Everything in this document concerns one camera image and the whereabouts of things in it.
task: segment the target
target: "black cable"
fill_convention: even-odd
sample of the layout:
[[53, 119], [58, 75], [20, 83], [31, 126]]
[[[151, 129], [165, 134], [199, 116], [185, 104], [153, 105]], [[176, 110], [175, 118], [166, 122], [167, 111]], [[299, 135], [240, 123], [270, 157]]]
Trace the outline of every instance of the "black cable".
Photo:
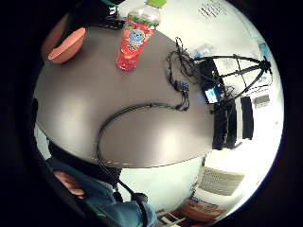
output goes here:
[[251, 91], [251, 90], [254, 90], [254, 89], [257, 89], [257, 90], [256, 90], [256, 91], [253, 91], [253, 92], [251, 92], [251, 93], [249, 93], [249, 94], [246, 95], [246, 96], [250, 96], [250, 95], [252, 95], [253, 93], [258, 92], [262, 87], [268, 87], [268, 86], [272, 85], [272, 84], [273, 84], [273, 81], [274, 81], [274, 77], [273, 77], [273, 74], [271, 74], [271, 80], [270, 80], [270, 82], [268, 82], [267, 84], [264, 84], [264, 85], [260, 85], [260, 86], [256, 86], [256, 87], [253, 87], [253, 88], [248, 89], [248, 91]]
[[148, 224], [148, 216], [146, 213], [146, 210], [142, 204], [142, 201], [135, 195], [135, 193], [132, 191], [132, 189], [130, 187], [128, 187], [124, 182], [122, 182], [110, 169], [108, 169], [106, 167], [106, 165], [104, 164], [104, 162], [102, 161], [102, 157], [100, 154], [100, 141], [102, 138], [103, 133], [105, 132], [105, 130], [109, 127], [110, 124], [112, 124], [117, 118], [119, 118], [120, 116], [124, 115], [124, 114], [129, 114], [135, 111], [139, 111], [142, 109], [147, 109], [147, 108], [166, 108], [166, 109], [170, 109], [173, 111], [183, 111], [183, 109], [180, 109], [178, 106], [172, 106], [169, 105], [167, 103], [158, 103], [158, 102], [153, 102], [153, 103], [144, 103], [144, 104], [138, 104], [138, 105], [133, 105], [130, 107], [126, 107], [114, 114], [112, 114], [109, 118], [107, 118], [105, 120], [105, 122], [101, 125], [99, 131], [98, 131], [98, 137], [96, 140], [96, 155], [97, 155], [97, 159], [98, 159], [98, 165], [99, 167], [104, 170], [104, 172], [106, 172], [111, 178], [113, 178], [113, 180], [116, 180], [118, 183], [120, 183], [133, 197], [134, 200], [137, 202], [141, 214], [142, 214], [142, 218], [143, 218], [143, 226], [147, 227]]

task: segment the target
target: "cable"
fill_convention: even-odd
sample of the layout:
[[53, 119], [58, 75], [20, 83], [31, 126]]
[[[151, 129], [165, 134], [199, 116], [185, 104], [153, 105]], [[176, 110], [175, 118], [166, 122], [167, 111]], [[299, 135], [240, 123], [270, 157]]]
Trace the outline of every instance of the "cable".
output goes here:
[[134, 200], [137, 202], [141, 214], [142, 214], [142, 218], [143, 218], [143, 226], [147, 226], [148, 224], [148, 216], [146, 213], [146, 210], [142, 204], [142, 201], [135, 195], [135, 193], [132, 191], [132, 189], [130, 187], [128, 187], [124, 182], [122, 182], [110, 169], [108, 169], [106, 167], [106, 165], [104, 164], [104, 162], [102, 161], [101, 158], [101, 154], [100, 154], [100, 142], [101, 142], [101, 138], [103, 133], [105, 132], [105, 130], [110, 126], [110, 124], [112, 124], [115, 120], [117, 120], [120, 116], [124, 115], [124, 114], [129, 114], [135, 111], [139, 111], [142, 109], [147, 109], [147, 108], [166, 108], [166, 109], [170, 109], [173, 111], [184, 111], [182, 108], [180, 108], [179, 106], [184, 106], [184, 103], [186, 102], [187, 96], [185, 98], [185, 100], [183, 100], [183, 102], [177, 106], [172, 106], [169, 105], [167, 103], [158, 103], [158, 102], [154, 102], [154, 103], [144, 103], [144, 104], [138, 104], [138, 105], [134, 105], [134, 106], [130, 106], [130, 107], [126, 107], [114, 114], [112, 114], [109, 118], [107, 118], [105, 120], [105, 122], [101, 125], [99, 131], [98, 131], [98, 137], [96, 140], [96, 155], [97, 155], [97, 159], [98, 159], [98, 166], [105, 172], [107, 173], [113, 180], [116, 180], [118, 183], [120, 183], [133, 197]]

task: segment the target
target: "plastic bottle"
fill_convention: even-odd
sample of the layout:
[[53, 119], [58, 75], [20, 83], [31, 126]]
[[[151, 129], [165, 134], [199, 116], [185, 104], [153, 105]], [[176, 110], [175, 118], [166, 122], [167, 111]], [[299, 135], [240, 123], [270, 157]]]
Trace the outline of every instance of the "plastic bottle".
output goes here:
[[160, 24], [160, 8], [166, 0], [147, 0], [142, 7], [131, 10], [123, 31], [116, 65], [122, 70], [133, 70], [140, 52], [156, 27]]

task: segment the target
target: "floor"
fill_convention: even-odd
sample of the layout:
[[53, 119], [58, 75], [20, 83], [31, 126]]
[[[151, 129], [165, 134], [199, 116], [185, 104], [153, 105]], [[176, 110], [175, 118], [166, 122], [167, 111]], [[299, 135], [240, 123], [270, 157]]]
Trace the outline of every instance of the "floor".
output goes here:
[[[50, 157], [46, 137], [38, 127], [35, 129], [39, 151], [45, 159]], [[202, 163], [198, 157], [183, 163], [152, 168], [124, 168], [120, 180], [135, 192], [143, 192], [149, 197], [149, 204], [156, 210], [170, 212], [180, 206], [191, 195], [190, 188]], [[123, 200], [128, 201], [130, 194], [119, 185]]]

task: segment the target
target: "bottle label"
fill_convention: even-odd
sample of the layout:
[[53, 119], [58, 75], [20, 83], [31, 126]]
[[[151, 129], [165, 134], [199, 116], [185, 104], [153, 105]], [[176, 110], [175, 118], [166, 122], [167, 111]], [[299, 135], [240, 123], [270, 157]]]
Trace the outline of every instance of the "bottle label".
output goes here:
[[158, 23], [151, 23], [145, 19], [129, 15], [125, 23], [121, 44], [121, 52], [125, 57], [130, 59], [138, 55], [158, 25]]

